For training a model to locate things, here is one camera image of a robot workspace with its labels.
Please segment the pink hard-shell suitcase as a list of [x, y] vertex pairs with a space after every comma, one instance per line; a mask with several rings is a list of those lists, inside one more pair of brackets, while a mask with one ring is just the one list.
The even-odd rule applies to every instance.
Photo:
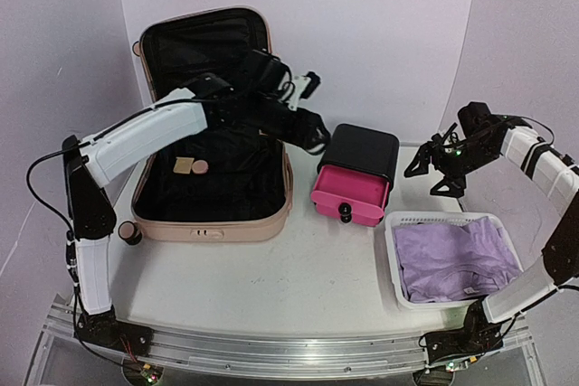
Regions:
[[255, 242], [283, 229], [293, 193], [285, 146], [234, 120], [247, 86], [238, 71], [250, 52], [270, 47], [266, 20], [248, 7], [176, 17], [142, 33], [137, 50], [151, 98], [189, 89], [208, 123], [148, 158], [131, 198], [146, 237]]

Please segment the white perforated plastic basket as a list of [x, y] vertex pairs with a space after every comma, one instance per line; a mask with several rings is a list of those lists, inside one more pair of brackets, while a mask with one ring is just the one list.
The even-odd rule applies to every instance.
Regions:
[[425, 310], [439, 310], [443, 308], [458, 308], [467, 306], [473, 299], [462, 300], [458, 302], [450, 303], [428, 303], [428, 304], [413, 304], [406, 300], [403, 296], [401, 277], [399, 275], [398, 261], [396, 258], [395, 246], [394, 246], [394, 228], [397, 226], [404, 225], [415, 225], [418, 223], [437, 223], [445, 222], [456, 225], [465, 225], [471, 221], [475, 221], [482, 217], [488, 217], [491, 219], [493, 224], [504, 231], [503, 239], [507, 243], [508, 247], [514, 254], [517, 263], [521, 269], [521, 274], [523, 267], [518, 258], [517, 252], [514, 245], [510, 239], [508, 231], [505, 229], [503, 223], [500, 219], [490, 213], [484, 212], [392, 212], [385, 220], [385, 245], [388, 252], [388, 260], [391, 270], [391, 280], [394, 285], [394, 292], [397, 298], [398, 305], [402, 308], [413, 310], [413, 311], [425, 311]]

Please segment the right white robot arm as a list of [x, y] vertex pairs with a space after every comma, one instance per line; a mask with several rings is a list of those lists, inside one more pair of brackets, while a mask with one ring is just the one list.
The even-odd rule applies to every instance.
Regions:
[[549, 228], [539, 226], [545, 239], [533, 248], [537, 259], [522, 275], [497, 293], [477, 297], [457, 329], [429, 332], [420, 338], [431, 363], [480, 356], [500, 349], [515, 322], [530, 309], [569, 287], [578, 277], [578, 164], [555, 149], [555, 140], [536, 131], [537, 121], [494, 114], [484, 102], [471, 102], [458, 112], [458, 120], [445, 132], [421, 145], [404, 175], [428, 174], [442, 179], [430, 193], [461, 198], [467, 176], [505, 158], [543, 194], [549, 206]]

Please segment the tan square compact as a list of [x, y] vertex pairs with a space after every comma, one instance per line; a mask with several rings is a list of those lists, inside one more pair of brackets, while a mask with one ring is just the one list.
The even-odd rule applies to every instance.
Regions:
[[192, 157], [178, 157], [173, 172], [175, 174], [191, 174], [195, 160]]

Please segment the purple garment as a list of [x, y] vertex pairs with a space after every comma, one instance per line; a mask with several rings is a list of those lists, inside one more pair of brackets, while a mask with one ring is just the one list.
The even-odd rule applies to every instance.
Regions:
[[465, 225], [395, 227], [404, 298], [413, 304], [450, 303], [499, 291], [521, 274], [503, 235], [488, 217]]

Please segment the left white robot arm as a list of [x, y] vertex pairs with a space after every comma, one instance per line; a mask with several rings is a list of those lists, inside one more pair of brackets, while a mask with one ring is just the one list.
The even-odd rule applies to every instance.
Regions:
[[321, 116], [300, 108], [320, 84], [313, 71], [294, 76], [278, 57], [252, 50], [226, 80], [197, 73], [167, 96], [82, 140], [62, 144], [71, 228], [66, 267], [77, 302], [76, 335], [103, 347], [124, 338], [130, 325], [117, 320], [109, 292], [109, 242], [117, 215], [105, 188], [131, 166], [209, 127], [241, 124], [311, 155], [330, 134]]

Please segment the pink round compact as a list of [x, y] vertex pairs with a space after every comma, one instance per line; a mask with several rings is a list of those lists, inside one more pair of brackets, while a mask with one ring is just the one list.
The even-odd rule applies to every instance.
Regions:
[[205, 160], [194, 160], [191, 165], [191, 172], [193, 174], [206, 174], [209, 170], [209, 164]]

